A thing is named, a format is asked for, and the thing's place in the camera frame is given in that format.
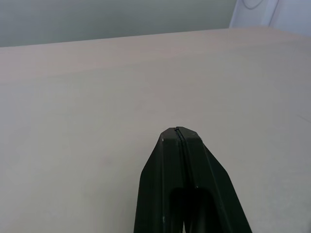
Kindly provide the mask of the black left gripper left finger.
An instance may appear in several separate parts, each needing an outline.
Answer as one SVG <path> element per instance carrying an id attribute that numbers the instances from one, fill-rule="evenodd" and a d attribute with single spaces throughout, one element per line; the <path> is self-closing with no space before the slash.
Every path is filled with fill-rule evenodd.
<path id="1" fill-rule="evenodd" d="M 134 233 L 182 233 L 189 228 L 182 136 L 163 131 L 140 176 Z"/>

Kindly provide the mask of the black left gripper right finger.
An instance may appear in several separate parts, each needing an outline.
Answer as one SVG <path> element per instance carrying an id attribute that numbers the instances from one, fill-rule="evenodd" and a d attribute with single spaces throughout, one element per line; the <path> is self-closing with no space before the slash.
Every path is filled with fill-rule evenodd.
<path id="1" fill-rule="evenodd" d="M 186 233 L 252 233 L 226 170 L 196 132 L 178 127 L 176 133 L 190 186 Z"/>

